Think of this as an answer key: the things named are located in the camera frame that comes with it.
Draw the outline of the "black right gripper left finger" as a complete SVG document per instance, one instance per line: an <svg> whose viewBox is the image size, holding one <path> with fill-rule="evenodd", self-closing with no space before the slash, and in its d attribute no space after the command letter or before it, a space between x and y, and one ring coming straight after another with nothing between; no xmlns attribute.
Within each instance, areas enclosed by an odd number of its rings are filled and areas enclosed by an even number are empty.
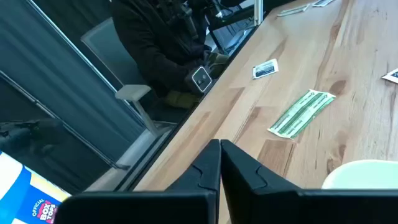
<svg viewBox="0 0 398 224"><path fill-rule="evenodd" d="M217 224L220 168L213 139L165 190L83 192L62 202L54 224Z"/></svg>

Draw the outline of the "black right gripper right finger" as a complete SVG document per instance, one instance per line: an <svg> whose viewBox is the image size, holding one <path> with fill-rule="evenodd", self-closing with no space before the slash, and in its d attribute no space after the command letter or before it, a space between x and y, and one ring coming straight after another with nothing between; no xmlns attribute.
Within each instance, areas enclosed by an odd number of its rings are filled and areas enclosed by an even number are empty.
<svg viewBox="0 0 398 224"><path fill-rule="evenodd" d="M220 145L232 224L398 224L398 190L302 189L231 141Z"/></svg>

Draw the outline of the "green striped bandage packet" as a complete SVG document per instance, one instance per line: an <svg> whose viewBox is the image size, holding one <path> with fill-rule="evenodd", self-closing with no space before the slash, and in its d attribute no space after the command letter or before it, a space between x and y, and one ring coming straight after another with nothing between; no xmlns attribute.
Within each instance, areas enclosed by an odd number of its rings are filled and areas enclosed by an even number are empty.
<svg viewBox="0 0 398 224"><path fill-rule="evenodd" d="M268 129L281 138L294 139L334 99L328 92L308 90Z"/></svg>
<svg viewBox="0 0 398 224"><path fill-rule="evenodd" d="M296 13L305 12L309 8L309 6L310 6L310 4L304 4L303 6L300 6L300 7L286 9L286 10L281 11L277 16L284 17L284 16L296 14Z"/></svg>

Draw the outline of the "white plastic bin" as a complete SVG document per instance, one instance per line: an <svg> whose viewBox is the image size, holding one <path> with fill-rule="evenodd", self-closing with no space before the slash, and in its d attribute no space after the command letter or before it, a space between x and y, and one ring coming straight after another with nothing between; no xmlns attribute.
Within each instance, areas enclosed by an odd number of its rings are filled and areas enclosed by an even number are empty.
<svg viewBox="0 0 398 224"><path fill-rule="evenodd" d="M322 189L398 190L398 162L370 159L343 164L328 174Z"/></svg>

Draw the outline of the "person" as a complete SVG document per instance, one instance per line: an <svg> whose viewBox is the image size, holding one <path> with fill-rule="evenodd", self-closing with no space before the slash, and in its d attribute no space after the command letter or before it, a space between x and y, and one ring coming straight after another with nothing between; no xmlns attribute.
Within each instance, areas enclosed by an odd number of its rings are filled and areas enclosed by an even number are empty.
<svg viewBox="0 0 398 224"><path fill-rule="evenodd" d="M189 109L199 99L186 82L198 67L212 79L228 55L205 44L208 0L112 0L117 35L146 82L167 105Z"/></svg>

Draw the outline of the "grey office chair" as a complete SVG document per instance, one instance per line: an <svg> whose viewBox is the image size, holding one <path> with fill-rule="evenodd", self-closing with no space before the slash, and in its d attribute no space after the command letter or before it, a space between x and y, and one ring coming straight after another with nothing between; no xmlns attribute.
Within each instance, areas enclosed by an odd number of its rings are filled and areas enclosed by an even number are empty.
<svg viewBox="0 0 398 224"><path fill-rule="evenodd" d="M160 136L160 129L140 103L140 100L151 92L151 87L147 85L136 62L122 45L113 19L108 18L101 22L83 34L80 40L122 84L115 97L131 102L146 128L152 135Z"/></svg>

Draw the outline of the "yellow blue wipes canister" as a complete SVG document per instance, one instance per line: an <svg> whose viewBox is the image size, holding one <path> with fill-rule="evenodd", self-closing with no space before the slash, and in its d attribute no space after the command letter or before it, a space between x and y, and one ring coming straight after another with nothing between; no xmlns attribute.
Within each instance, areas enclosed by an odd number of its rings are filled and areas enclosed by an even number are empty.
<svg viewBox="0 0 398 224"><path fill-rule="evenodd" d="M0 151L0 224L53 224L70 194Z"/></svg>

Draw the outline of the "silver aluminium extrusion piece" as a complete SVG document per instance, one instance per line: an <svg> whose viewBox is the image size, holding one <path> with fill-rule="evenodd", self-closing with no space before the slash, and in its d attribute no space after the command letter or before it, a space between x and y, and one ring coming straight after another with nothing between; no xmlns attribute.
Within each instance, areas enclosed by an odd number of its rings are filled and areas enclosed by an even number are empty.
<svg viewBox="0 0 398 224"><path fill-rule="evenodd" d="M254 0L254 25L259 26L263 22L264 0Z"/></svg>

